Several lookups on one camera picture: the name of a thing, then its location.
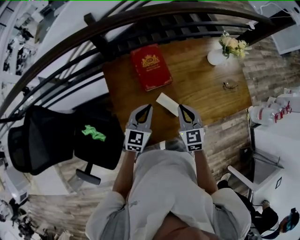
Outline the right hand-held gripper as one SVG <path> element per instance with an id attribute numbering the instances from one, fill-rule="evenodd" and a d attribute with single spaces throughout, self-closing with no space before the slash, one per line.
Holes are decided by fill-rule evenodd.
<path id="1" fill-rule="evenodd" d="M 179 105 L 179 135 L 189 152 L 203 149 L 204 128 L 200 114 L 190 106 Z"/>

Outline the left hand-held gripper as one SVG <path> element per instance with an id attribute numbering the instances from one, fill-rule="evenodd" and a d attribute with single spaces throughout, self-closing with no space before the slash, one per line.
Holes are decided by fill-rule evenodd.
<path id="1" fill-rule="evenodd" d="M 129 151 L 141 153 L 144 150 L 151 134 L 153 107 L 150 104 L 142 105 L 133 110 L 125 129 L 125 148 Z"/>

